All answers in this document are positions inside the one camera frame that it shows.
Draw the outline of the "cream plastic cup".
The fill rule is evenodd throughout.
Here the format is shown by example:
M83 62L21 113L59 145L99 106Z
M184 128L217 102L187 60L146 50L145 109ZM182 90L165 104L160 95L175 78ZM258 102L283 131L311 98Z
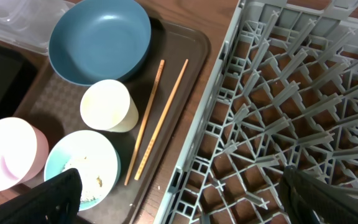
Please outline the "cream plastic cup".
M115 133L132 130L139 120L129 90L117 80L102 80L91 85L82 96L80 115L90 128Z

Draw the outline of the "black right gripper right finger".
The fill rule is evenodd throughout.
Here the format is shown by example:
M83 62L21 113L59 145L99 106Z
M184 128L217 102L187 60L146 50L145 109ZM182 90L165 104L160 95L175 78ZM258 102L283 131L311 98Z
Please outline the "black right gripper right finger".
M358 223L358 189L328 185L287 166L278 197L292 223Z

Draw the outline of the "pink plastic bowl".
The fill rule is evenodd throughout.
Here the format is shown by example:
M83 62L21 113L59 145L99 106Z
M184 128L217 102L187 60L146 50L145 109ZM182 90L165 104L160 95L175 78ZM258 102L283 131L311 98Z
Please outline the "pink plastic bowl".
M0 119L0 191L35 177L48 154L47 138L39 129L21 118Z

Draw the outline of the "light blue small bowl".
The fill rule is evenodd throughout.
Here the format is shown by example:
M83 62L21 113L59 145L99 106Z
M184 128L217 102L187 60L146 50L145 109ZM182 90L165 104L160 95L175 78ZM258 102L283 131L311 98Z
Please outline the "light blue small bowl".
M100 198L89 202L80 201L80 211L88 210L107 197L121 174L121 160L110 140L101 133L80 130L68 134L52 148L44 168L44 180L64 172L65 164L72 157L90 157L97 163L98 174L103 181Z

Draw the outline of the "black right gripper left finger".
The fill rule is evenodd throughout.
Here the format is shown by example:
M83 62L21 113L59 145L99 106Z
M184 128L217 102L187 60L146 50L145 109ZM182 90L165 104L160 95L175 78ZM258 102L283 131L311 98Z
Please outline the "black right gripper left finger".
M0 224L72 223L80 209L82 183L68 169L30 191L0 205Z

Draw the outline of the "rice pile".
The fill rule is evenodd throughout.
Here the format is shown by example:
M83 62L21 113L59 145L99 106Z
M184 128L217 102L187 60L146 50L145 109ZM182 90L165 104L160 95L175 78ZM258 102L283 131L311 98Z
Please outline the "rice pile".
M97 163L94 158L87 156L72 157L62 171L77 169L82 183L81 202L89 202L100 198L103 192L103 181L98 174Z

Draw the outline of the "dark blue bowl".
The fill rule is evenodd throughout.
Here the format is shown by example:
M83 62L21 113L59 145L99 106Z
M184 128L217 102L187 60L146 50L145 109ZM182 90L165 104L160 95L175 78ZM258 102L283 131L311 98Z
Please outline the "dark blue bowl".
M84 0L55 25L48 57L55 73L70 83L123 82L143 64L151 36L149 16L138 2Z

